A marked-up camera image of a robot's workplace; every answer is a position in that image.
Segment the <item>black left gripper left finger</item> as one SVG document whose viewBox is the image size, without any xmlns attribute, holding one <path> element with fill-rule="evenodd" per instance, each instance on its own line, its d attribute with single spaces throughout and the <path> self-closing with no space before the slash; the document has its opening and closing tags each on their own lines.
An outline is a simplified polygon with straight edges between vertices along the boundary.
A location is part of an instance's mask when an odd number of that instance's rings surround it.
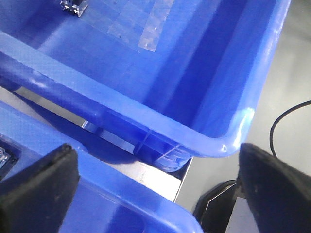
<svg viewBox="0 0 311 233">
<path fill-rule="evenodd" d="M 63 144 L 0 183 L 2 233 L 57 233 L 73 201 L 78 155 Z"/>
</svg>

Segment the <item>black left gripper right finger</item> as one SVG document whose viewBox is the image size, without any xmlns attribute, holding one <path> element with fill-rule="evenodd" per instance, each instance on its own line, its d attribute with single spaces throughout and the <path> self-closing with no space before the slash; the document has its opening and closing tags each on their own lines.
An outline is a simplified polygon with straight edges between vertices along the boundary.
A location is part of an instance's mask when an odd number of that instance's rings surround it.
<svg viewBox="0 0 311 233">
<path fill-rule="evenodd" d="M 260 147 L 243 143 L 238 181 L 261 233 L 311 231 L 311 178 Z"/>
</svg>

